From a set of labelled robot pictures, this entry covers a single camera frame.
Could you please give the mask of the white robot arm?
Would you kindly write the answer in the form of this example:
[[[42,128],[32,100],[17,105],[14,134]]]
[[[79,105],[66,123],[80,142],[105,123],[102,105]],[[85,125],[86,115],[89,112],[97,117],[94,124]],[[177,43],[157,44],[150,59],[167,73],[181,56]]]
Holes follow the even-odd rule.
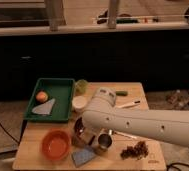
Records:
[[[189,111],[117,108],[115,102],[113,89],[98,88],[82,114],[83,125],[189,147]]]

